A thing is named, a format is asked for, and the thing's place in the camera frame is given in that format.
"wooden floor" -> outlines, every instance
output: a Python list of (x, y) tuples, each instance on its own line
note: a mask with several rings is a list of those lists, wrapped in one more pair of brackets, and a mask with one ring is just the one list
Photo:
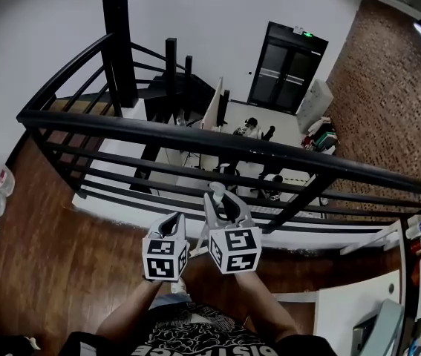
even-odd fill
[[(37, 337), (44, 355), (56, 355), (70, 332), (96, 331), (141, 281), (145, 232), (74, 211), (71, 190), (29, 140), (13, 172), (16, 189), (0, 219), (0, 334)], [(258, 274), (276, 293), (340, 286), (397, 268), (397, 249), (334, 258), (264, 250)], [(222, 276), (208, 255), (193, 259), (183, 277), (193, 300), (244, 320), (233, 277)], [(311, 333), (313, 305), (287, 309)]]

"black t-shirt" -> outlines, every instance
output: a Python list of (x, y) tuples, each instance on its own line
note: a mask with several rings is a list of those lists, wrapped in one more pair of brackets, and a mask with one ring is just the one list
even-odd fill
[(293, 335), (268, 344), (211, 307), (194, 302), (148, 311), (125, 344), (74, 332), (60, 356), (336, 356), (322, 337)]

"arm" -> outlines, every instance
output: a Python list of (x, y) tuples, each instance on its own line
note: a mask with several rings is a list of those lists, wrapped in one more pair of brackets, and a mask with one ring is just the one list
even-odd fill
[(101, 323), (97, 335), (113, 342), (125, 340), (138, 324), (141, 315), (149, 309), (161, 285), (162, 281), (144, 280), (131, 296)]
[(256, 331), (276, 343), (298, 334), (296, 322), (273, 297), (254, 271), (235, 274)]

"black and white cube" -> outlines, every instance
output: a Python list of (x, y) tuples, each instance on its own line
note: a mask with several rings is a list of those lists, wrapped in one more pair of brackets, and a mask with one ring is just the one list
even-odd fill
[(261, 256), (261, 229), (215, 229), (209, 237), (210, 255), (223, 274), (256, 270)]
[(149, 280), (177, 281), (187, 265), (189, 243), (143, 239), (144, 275)]

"black door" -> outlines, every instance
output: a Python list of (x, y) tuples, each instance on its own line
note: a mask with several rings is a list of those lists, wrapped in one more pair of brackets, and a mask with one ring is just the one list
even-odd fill
[(316, 73), (322, 53), (303, 46), (301, 42), (305, 39), (294, 41), (293, 36), (301, 35), (294, 35), (291, 28), (280, 27), (283, 26), (273, 23), (268, 27), (248, 101), (294, 114)]

